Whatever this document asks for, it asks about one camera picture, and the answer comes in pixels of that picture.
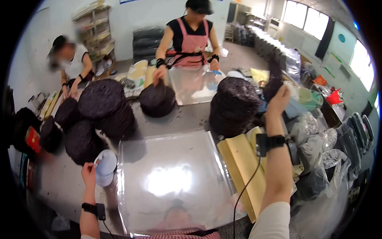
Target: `hand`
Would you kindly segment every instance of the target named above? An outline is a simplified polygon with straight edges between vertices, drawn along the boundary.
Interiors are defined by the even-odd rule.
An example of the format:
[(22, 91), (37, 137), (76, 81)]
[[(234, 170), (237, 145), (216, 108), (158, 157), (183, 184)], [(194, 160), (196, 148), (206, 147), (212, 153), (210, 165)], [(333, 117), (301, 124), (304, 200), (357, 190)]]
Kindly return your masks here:
[(211, 61), (210, 70), (220, 70), (220, 64), (219, 64), (219, 62), (217, 61), (217, 59), (214, 58), (214, 59)]
[(96, 167), (94, 163), (85, 163), (81, 175), (86, 189), (96, 188)]
[(270, 100), (267, 115), (280, 116), (289, 104), (290, 91), (286, 85), (282, 85), (276, 95)]
[(77, 81), (77, 79), (73, 82), (73, 85), (70, 88), (70, 92), (69, 92), (69, 96), (72, 98), (74, 98), (76, 96), (77, 89), (78, 89), (78, 83), (76, 83), (76, 81)]
[(62, 99), (61, 99), (61, 104), (68, 98), (68, 88), (66, 86), (62, 87)]
[(166, 76), (167, 76), (167, 67), (166, 65), (161, 65), (152, 74), (152, 81), (154, 86), (157, 86), (159, 84), (159, 79), (162, 79), (162, 80), (166, 79)]

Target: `sleeve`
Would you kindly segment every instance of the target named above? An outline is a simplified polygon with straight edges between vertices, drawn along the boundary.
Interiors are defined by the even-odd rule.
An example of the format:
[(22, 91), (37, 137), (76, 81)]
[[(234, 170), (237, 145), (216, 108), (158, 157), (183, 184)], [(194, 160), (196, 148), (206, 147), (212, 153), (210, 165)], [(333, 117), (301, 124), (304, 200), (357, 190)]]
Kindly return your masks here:
[(78, 55), (81, 56), (81, 62), (84, 58), (84, 55), (86, 53), (89, 53), (89, 51), (87, 50), (87, 48), (83, 44), (77, 44), (77, 52), (78, 52)]
[(94, 239), (94, 238), (88, 235), (82, 235), (81, 239)]
[(249, 239), (289, 239), (290, 205), (275, 202), (257, 218)]
[(167, 25), (171, 28), (173, 32), (178, 32), (178, 29), (180, 30), (179, 22), (176, 19), (167, 23)]
[(212, 29), (212, 26), (214, 25), (214, 23), (211, 22), (211, 21), (208, 21), (208, 20), (207, 20), (207, 23), (208, 23), (208, 32), (210, 33), (210, 32), (211, 32), (211, 29)]

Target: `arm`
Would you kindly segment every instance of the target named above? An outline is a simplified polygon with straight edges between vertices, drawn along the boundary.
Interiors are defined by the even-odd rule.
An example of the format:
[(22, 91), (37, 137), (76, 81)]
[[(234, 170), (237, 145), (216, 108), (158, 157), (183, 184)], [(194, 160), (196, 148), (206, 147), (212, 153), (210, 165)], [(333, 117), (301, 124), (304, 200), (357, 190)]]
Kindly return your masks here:
[[(92, 60), (89, 57), (88, 53), (85, 53), (83, 59), (82, 59), (82, 64), (84, 65), (84, 69), (80, 73), (82, 78), (85, 78), (89, 72), (93, 69), (93, 63)], [(78, 76), (76, 80), (73, 82), (73, 85), (70, 89), (70, 96), (75, 97), (78, 89), (78, 84), (82, 81), (82, 79)]]
[[(220, 55), (219, 42), (217, 40), (214, 26), (211, 28), (211, 31), (210, 31), (210, 41), (211, 41), (212, 48), (214, 49), (214, 52), (212, 53), (212, 55)], [(220, 69), (219, 62), (217, 61), (217, 59), (213, 59), (210, 65), (210, 70), (219, 70), (219, 69)]]
[[(95, 205), (96, 198), (94, 196), (94, 190), (96, 188), (96, 168), (94, 164), (85, 163), (81, 174), (85, 183), (83, 203)], [(100, 238), (98, 219), (93, 213), (86, 212), (82, 209), (81, 217), (79, 218), (79, 228), (81, 235), (88, 235), (95, 239)]]
[(174, 32), (172, 31), (171, 27), (167, 26), (165, 28), (165, 34), (162, 37), (162, 40), (160, 41), (159, 47), (157, 49), (157, 52), (155, 54), (156, 59), (166, 59), (166, 52), (168, 47), (170, 46), (170, 43), (174, 37)]
[[(290, 92), (281, 86), (269, 102), (265, 126), (269, 137), (284, 135), (281, 114), (289, 103)], [(290, 203), (292, 189), (292, 163), (286, 145), (270, 150), (267, 155), (266, 188), (260, 212), (275, 202)]]
[(65, 73), (64, 70), (62, 70), (61, 71), (61, 85), (62, 85), (62, 100), (61, 100), (61, 103), (64, 102), (64, 100), (66, 100), (66, 98), (68, 97), (68, 87), (63, 85), (65, 83), (66, 83), (66, 73)]
[[(166, 59), (166, 52), (173, 37), (174, 32), (172, 31), (171, 27), (167, 26), (165, 29), (165, 34), (163, 35), (158, 50), (155, 54), (156, 59)], [(154, 71), (152, 75), (154, 86), (156, 86), (159, 83), (159, 79), (166, 78), (166, 75), (167, 67), (165, 65), (161, 65), (157, 70)]]

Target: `black sleeveless top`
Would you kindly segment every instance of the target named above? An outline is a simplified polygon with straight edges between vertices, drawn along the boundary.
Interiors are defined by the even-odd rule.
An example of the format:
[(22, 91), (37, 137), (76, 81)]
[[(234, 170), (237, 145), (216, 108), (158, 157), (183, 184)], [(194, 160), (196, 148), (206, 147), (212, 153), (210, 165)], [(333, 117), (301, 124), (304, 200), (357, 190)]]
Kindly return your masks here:
[[(185, 20), (185, 17), (180, 18), (183, 21), (183, 24), (185, 25), (187, 34), (189, 35), (196, 35), (196, 36), (205, 36), (206, 31), (204, 30), (204, 23), (202, 22), (198, 29), (196, 31), (193, 31), (191, 27), (188, 25), (188, 23)], [(208, 24), (208, 32), (211, 32), (213, 23), (211, 21), (207, 20)], [(180, 29), (179, 22), (174, 19), (171, 22), (167, 24), (171, 30), (174, 32), (174, 38), (173, 38), (173, 47), (177, 52), (182, 51), (182, 42), (183, 42), (183, 34), (182, 30)]]

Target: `blue sign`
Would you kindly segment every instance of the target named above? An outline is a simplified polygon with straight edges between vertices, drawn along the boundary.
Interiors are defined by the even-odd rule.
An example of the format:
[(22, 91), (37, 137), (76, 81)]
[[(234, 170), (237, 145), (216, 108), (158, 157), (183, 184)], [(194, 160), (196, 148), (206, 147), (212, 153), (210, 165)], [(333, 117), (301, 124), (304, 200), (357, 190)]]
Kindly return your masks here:
[(340, 42), (344, 43), (345, 42), (345, 36), (342, 35), (342, 34), (339, 34), (338, 35), (338, 39), (340, 40)]
[(138, 0), (120, 0), (120, 4), (129, 3), (129, 2), (133, 2), (133, 1), (138, 1)]

